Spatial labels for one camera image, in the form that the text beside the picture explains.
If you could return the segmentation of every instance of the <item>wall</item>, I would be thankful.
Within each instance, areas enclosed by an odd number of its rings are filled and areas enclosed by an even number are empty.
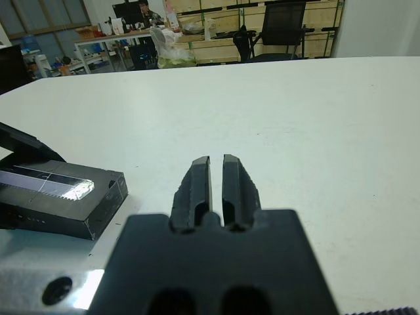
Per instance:
[[[420,54],[420,1],[346,0],[336,57]]]
[[[3,29],[3,26],[0,24],[0,41],[3,43],[3,45],[5,46],[11,46],[11,42],[9,41],[6,32]]]
[[[148,1],[150,10],[158,13],[163,18],[166,17],[163,0]],[[109,16],[111,16],[111,18],[116,17],[112,5],[123,3],[124,0],[83,0],[83,2],[85,3],[86,11],[91,19],[92,25],[100,24],[102,31],[110,34],[111,28],[104,22]]]

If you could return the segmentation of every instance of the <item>computer monitor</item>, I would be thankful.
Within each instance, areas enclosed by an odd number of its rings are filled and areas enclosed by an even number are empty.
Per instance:
[[[0,49],[0,95],[30,82],[19,45]]]
[[[117,18],[124,18],[126,24],[143,23],[143,14],[138,1],[113,5]]]

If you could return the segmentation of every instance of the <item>black office chair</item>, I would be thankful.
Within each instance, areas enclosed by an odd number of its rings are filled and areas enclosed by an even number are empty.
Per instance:
[[[31,82],[19,45],[0,49],[0,95]]]
[[[305,27],[302,26],[305,2],[280,3],[267,5],[262,32],[247,31],[242,26],[234,35],[241,62],[267,62],[297,59],[297,47],[302,44],[302,59],[305,57]],[[293,46],[293,53],[260,54],[255,56],[254,46],[262,38],[263,45]]]

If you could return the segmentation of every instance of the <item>white table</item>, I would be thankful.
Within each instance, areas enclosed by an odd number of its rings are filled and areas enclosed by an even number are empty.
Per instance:
[[[343,314],[420,308],[419,86],[420,58],[355,58],[60,77],[7,93],[2,122],[69,162],[123,171],[130,194],[97,242],[0,231],[0,268],[104,267],[127,215],[169,214],[207,154],[221,213],[231,153],[264,208],[298,211]]]
[[[149,30],[142,30],[142,31],[131,31],[130,33],[126,33],[126,34],[119,34],[119,35],[110,35],[110,36],[105,36],[105,37],[95,37],[92,39],[80,39],[78,41],[74,42],[74,46],[76,48],[76,51],[78,52],[79,56],[81,57],[81,61],[83,63],[83,67],[85,68],[85,71],[87,74],[91,73],[91,70],[89,69],[89,65],[85,60],[85,54],[83,53],[83,51],[80,50],[81,46],[84,45],[92,45],[92,44],[104,44],[104,50],[106,53],[106,56],[108,57],[108,60],[110,61],[110,64],[112,66],[112,69],[115,72],[115,67],[114,64],[112,63],[111,60],[111,56],[110,53],[108,51],[108,48],[106,46],[106,43],[111,43],[114,41],[123,41],[124,39],[128,40],[128,39],[136,39],[136,38],[142,38],[142,37],[150,37],[150,33]],[[121,62],[123,63],[125,70],[127,71],[127,67],[125,65],[125,61],[124,61],[124,57],[121,53],[121,51],[118,49],[118,55],[121,59]]]
[[[23,52],[22,53],[22,56],[24,57],[24,58],[30,58],[30,57],[33,57],[33,56],[35,56],[37,53],[40,53],[41,51],[39,50],[39,49],[36,49],[36,50],[34,50],[34,51],[30,51],[30,52]]]

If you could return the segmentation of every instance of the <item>desk leg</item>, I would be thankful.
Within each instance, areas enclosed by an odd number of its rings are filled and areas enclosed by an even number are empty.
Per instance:
[[[108,58],[108,61],[110,62],[110,65],[111,65],[111,67],[112,67],[112,71],[116,71],[116,67],[114,66],[114,64],[112,63],[112,60],[111,60],[111,55],[110,55],[110,52],[108,51],[108,46],[106,46],[106,43],[105,42],[103,42],[102,43],[103,45],[104,45],[104,49],[105,49],[105,53],[106,53],[106,57]]]
[[[77,50],[77,52],[80,54],[80,57],[81,57],[81,63],[83,64],[83,67],[85,67],[85,71],[86,71],[86,73],[87,73],[87,74],[91,74],[91,70],[89,69],[89,66],[87,65],[86,60],[85,60],[85,54],[83,54],[83,53],[80,51],[80,47],[79,47],[79,45],[78,45],[78,44],[75,44],[75,46],[76,46],[76,50]]]
[[[121,62],[124,65],[125,71],[129,71],[128,68],[127,68],[127,65],[125,64],[124,56],[123,56],[123,53],[121,52],[121,49],[118,47],[117,50],[118,50],[118,54],[119,54],[119,57],[121,59]]]

